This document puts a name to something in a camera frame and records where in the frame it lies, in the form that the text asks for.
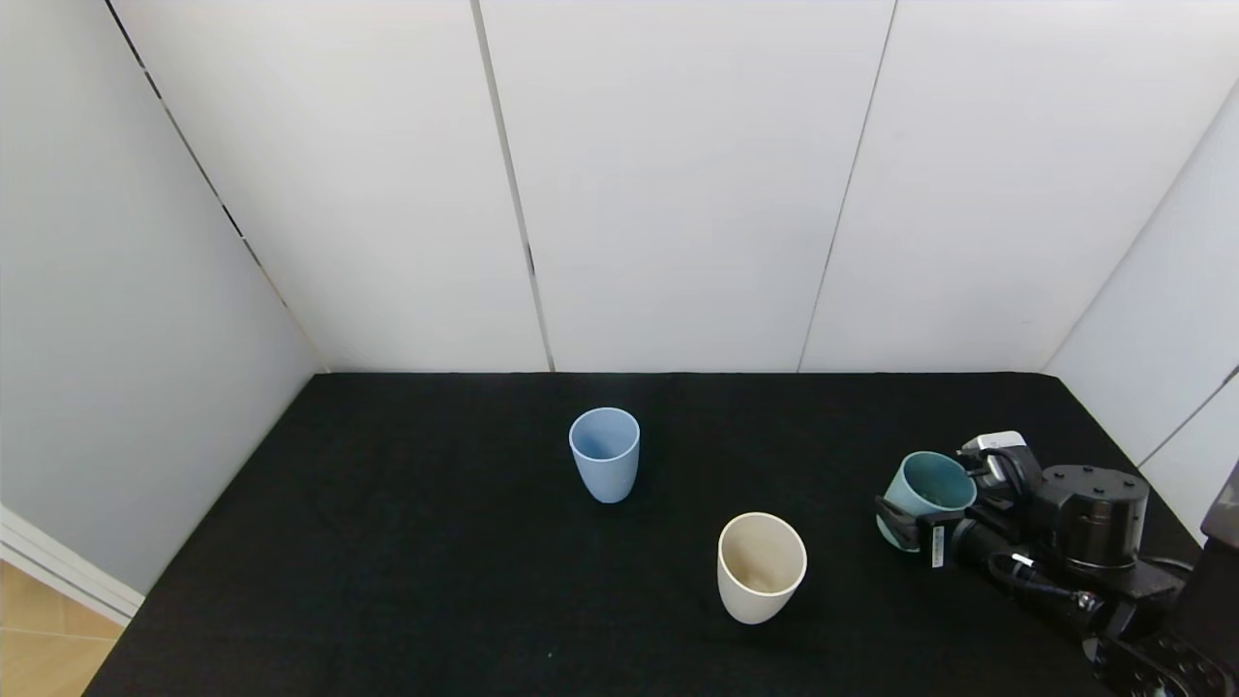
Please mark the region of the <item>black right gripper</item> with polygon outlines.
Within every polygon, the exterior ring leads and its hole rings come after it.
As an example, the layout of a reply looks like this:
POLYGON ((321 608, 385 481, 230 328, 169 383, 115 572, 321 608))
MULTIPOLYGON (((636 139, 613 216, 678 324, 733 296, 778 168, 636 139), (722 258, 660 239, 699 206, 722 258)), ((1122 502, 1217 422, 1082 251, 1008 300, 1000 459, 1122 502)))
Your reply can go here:
POLYGON ((873 506, 887 542, 898 550, 921 550, 932 569, 965 566, 987 572, 992 557, 1016 543, 1016 519, 1006 510, 965 508, 921 516, 923 499, 917 493, 876 496, 873 506))

